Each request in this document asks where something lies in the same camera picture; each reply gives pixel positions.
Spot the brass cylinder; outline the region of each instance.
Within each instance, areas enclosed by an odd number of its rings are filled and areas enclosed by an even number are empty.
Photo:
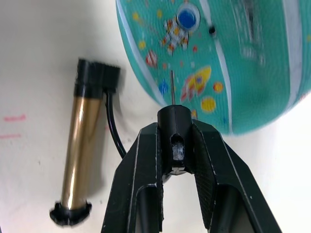
[[[101,103],[101,99],[74,98],[61,198],[62,206],[69,210],[86,205]]]

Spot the black tube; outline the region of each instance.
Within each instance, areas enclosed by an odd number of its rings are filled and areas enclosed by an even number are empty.
[[[124,158],[126,155],[126,150],[124,149],[121,139],[119,137],[117,128],[116,128],[116,123],[115,119],[113,116],[113,108],[112,108],[112,93],[107,92],[106,94],[107,100],[106,100],[106,110],[107,110],[107,120],[108,120],[108,125],[109,129],[111,132],[112,139],[117,147],[117,150],[121,156],[121,158]]]

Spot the astronaut illustration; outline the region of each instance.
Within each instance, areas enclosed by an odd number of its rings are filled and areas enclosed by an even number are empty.
[[[199,28],[200,12],[191,3],[183,3],[177,10],[177,14],[164,22],[165,37],[160,40],[160,45],[168,45],[167,52],[172,55],[177,46],[186,50],[189,43],[189,35]]]

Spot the black end cap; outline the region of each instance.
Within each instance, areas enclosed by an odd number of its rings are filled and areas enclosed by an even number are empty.
[[[74,95],[101,99],[104,92],[115,93],[120,70],[119,67],[79,59]]]
[[[51,219],[59,226],[74,226],[89,216],[92,204],[86,203],[85,206],[76,210],[64,208],[60,202],[55,203],[55,208],[50,210]]]

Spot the white surface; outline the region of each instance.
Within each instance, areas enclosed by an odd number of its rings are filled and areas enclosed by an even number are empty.
[[[158,106],[124,52],[113,0],[3,0],[0,3],[0,226],[3,233],[99,233],[120,162],[104,112],[94,158],[90,218],[60,228],[49,210],[60,198],[79,56],[123,68],[117,126],[129,149]],[[311,96],[269,126],[225,140],[250,166],[284,233],[311,232]],[[25,115],[18,122],[4,117]],[[20,134],[4,139],[4,135]],[[194,178],[164,186],[163,232],[206,232]]]

